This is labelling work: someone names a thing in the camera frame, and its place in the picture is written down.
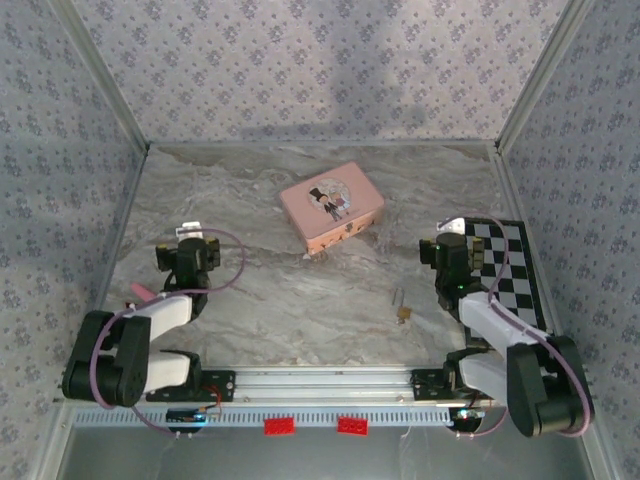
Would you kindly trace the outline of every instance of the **gray floral wall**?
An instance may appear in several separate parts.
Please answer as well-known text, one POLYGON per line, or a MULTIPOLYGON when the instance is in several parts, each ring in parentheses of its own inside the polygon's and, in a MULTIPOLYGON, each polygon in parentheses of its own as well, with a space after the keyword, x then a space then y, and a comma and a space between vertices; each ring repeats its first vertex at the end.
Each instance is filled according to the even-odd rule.
POLYGON ((74 0, 150 141, 498 136, 566 0, 74 0))
POLYGON ((640 478, 640 4, 601 0, 508 158, 561 320, 640 478))
POLYGON ((0 18, 0 478, 21 479, 141 159, 49 4, 0 18))

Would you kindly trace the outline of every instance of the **wire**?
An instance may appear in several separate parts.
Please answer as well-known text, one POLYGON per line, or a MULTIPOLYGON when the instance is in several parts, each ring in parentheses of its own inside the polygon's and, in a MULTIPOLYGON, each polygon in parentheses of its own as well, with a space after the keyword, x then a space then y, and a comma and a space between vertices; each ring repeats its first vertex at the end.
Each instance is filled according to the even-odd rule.
POLYGON ((176 437, 177 438, 177 433, 172 432, 171 430, 169 430, 168 428, 164 428, 161 427, 159 425, 156 425, 155 423, 151 422, 147 417, 145 417, 140 410, 138 410, 138 408, 134 405, 133 407, 131 407, 131 411, 133 412, 133 414, 138 417, 138 419, 144 423, 147 427, 149 427, 152 430, 155 430, 158 433, 162 433, 163 435, 166 435, 168 437, 176 437))
POLYGON ((216 396, 216 404, 209 405, 208 407, 205 407, 205 409, 208 410, 209 408, 217 407, 220 410, 218 413, 222 415, 222 395, 220 395, 220 390, 218 390, 218 387, 216 387, 215 385, 208 385, 202 387, 202 389, 207 392, 213 393, 216 396))
MULTIPOLYGON (((219 235, 224 235, 227 237, 230 237, 239 247, 240 247, 240 252, 242 255, 242 260, 240 263, 240 268, 238 269, 237 273, 234 275, 234 277, 229 280, 227 283, 225 283, 224 285, 220 286, 220 287, 215 287, 215 288, 208 288, 208 289, 186 289, 186 290, 178 290, 175 292, 171 292, 171 293, 162 293, 159 296, 141 303, 140 305, 137 305, 134 308, 127 308, 125 310, 122 310, 120 312, 117 312, 116 314, 113 315, 113 317, 111 317, 109 319, 109 321, 107 323, 105 323, 104 327, 102 327, 102 330, 100 331, 100 334, 98 335, 98 338, 96 340, 96 343, 93 347, 93 351, 91 352, 91 360, 89 362, 89 385, 91 387, 91 393, 93 395, 94 400, 96 401, 96 403, 98 405, 100 405, 102 408, 106 409, 106 410, 112 410, 113 408, 115 408, 114 405, 110 405, 108 404, 105 399, 102 397, 102 395, 100 394, 100 390, 98 389, 98 379, 97 379, 97 368, 98 368, 98 357, 100 356, 100 348, 102 347, 102 344, 104 343, 105 339, 107 338, 107 336, 109 335, 109 331, 111 330, 111 328, 113 327, 113 325, 118 321, 121 320, 125 315, 128 315, 130 313, 133 313, 136 311, 136 309, 140 309, 140 308, 146 308, 146 307, 150 307, 152 305, 155 305, 157 303, 160 303, 162 301, 164 301, 166 298, 171 298, 171 297, 175 297, 178 295, 185 295, 185 294, 202 294, 202 293, 214 293, 214 292, 219 292, 222 291, 226 288, 231 287, 232 285, 234 285, 236 283, 236 281, 238 280, 238 278, 240 278, 240 275, 242 275, 242 272, 244 272, 246 263, 247 263, 247 252, 245 249, 245 246, 243 245, 243 243, 240 241, 240 239, 238 237, 236 237, 235 235, 233 235, 232 233, 226 232, 224 230, 219 230, 216 228, 200 228, 200 229, 194 229, 191 230, 189 229, 189 232, 203 232, 203 233, 216 233, 219 235)), ((154 430, 161 430, 163 433, 171 433, 169 430, 164 429, 162 427, 159 427, 157 425, 154 425, 153 423, 151 423, 146 417, 144 417, 135 407, 132 407, 133 413, 147 426, 149 426, 150 428, 153 428, 154 430)))
POLYGON ((469 403, 469 405, 467 405, 467 408, 471 408, 475 405, 475 403, 478 401, 478 398, 480 397, 480 391, 476 390, 473 394, 473 398, 471 399, 471 403, 469 403))
POLYGON ((489 306, 490 306, 491 310, 493 310, 493 312, 495 314, 497 314, 500 318, 502 318, 510 326, 512 326, 516 330, 518 330, 521 333, 527 335, 529 338, 532 338, 533 340, 538 342, 540 345, 542 345, 551 354, 551 356, 560 364, 562 369, 566 372, 567 376, 571 380, 571 383, 573 383, 573 386, 575 387, 576 391, 578 392, 578 397, 580 398, 580 403, 582 405, 582 411, 583 411, 584 418, 583 418, 582 426, 579 429, 577 429, 577 430, 562 430, 562 431, 560 431, 558 433, 560 433, 561 435, 564 435, 566 437, 580 437, 580 436, 584 435, 585 432, 589 429, 589 425, 591 424, 591 407, 589 405, 589 400, 587 398, 587 392, 585 391, 584 387, 580 383, 580 380, 578 379, 578 376, 575 374, 575 372, 573 371, 573 369, 571 368, 569 363, 560 354, 560 352, 558 352, 558 350, 556 350, 549 342, 547 342, 541 335, 538 335, 537 333, 531 331, 527 327, 523 327, 518 322, 513 320, 511 317, 506 315, 502 310, 500 310, 500 308, 493 301, 494 298, 495 298, 495 292, 498 289, 498 285, 500 283, 500 280, 502 280, 502 277, 503 277, 503 275, 504 275, 504 273, 506 271, 507 265, 509 263, 509 236, 507 235, 507 230, 506 230, 505 226, 502 224, 502 222, 500 220, 498 220, 493 215, 488 215, 486 213, 469 212, 469 213, 465 213, 463 215, 456 215, 455 217, 449 217, 449 218, 445 219, 443 222, 441 222, 438 225, 438 228, 442 228, 445 225, 451 223, 456 218, 460 218, 460 217, 463 217, 463 218, 464 217, 487 218, 487 219, 491 220, 492 222, 494 222, 498 226, 498 228, 500 229, 500 232, 502 233, 502 238, 504 239, 504 259, 502 261, 502 266, 500 267, 500 270, 498 271, 498 275, 496 276, 495 280, 491 284, 491 287, 489 288, 489 293, 487 294, 487 299, 489 301, 489 306))
POLYGON ((500 417, 500 420, 498 420, 495 425, 491 428, 488 428, 486 430, 483 430, 482 432, 478 432, 478 433, 466 433, 466 432, 456 432, 456 436, 458 437, 469 437, 469 438, 475 438, 475 437, 484 437, 485 435, 489 435, 490 433, 495 432, 496 430, 498 430, 502 424, 504 423, 504 421, 507 418, 507 413, 509 412, 508 408, 504 408, 504 412, 502 412, 502 416, 500 417))

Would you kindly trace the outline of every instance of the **pink box lid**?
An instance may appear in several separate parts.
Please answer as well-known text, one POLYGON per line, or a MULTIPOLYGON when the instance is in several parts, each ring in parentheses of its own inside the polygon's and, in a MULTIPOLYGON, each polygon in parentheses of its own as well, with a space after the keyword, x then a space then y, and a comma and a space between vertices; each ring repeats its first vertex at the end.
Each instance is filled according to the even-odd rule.
POLYGON ((280 193, 280 199, 306 239, 316 238, 384 206, 384 198, 355 162, 288 188, 280 193), (328 210, 334 207, 348 208, 350 215, 335 222, 328 210))

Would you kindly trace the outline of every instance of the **cartoon sticker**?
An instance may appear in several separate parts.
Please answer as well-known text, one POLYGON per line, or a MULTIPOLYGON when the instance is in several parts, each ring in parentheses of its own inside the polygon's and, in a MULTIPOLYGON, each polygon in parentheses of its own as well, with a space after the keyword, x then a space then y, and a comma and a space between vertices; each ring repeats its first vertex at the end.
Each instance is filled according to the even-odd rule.
POLYGON ((315 208, 331 215, 334 222, 342 220, 341 213, 349 215, 351 195, 349 188, 339 180, 325 178, 316 182, 309 189, 309 199, 315 208))

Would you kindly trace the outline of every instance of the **marble surface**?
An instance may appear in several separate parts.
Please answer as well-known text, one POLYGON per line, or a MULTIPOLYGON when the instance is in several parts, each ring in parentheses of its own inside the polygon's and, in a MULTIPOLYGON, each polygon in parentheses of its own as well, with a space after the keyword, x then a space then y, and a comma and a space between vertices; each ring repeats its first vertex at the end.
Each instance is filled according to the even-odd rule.
MULTIPOLYGON (((459 325, 437 305, 419 238, 469 210, 499 214, 491 165, 479 149, 443 146, 151 148, 106 307, 134 299, 133 281, 159 291, 157 243, 184 221, 234 233, 247 247, 238 283, 212 294, 197 321, 154 347, 199 353, 205 365, 438 364, 463 348, 459 325), (355 160, 387 201, 385 219, 309 257, 278 193, 355 160), (392 297, 405 289, 411 320, 396 324, 392 297)), ((240 251, 221 238, 214 285, 231 278, 240 251)))

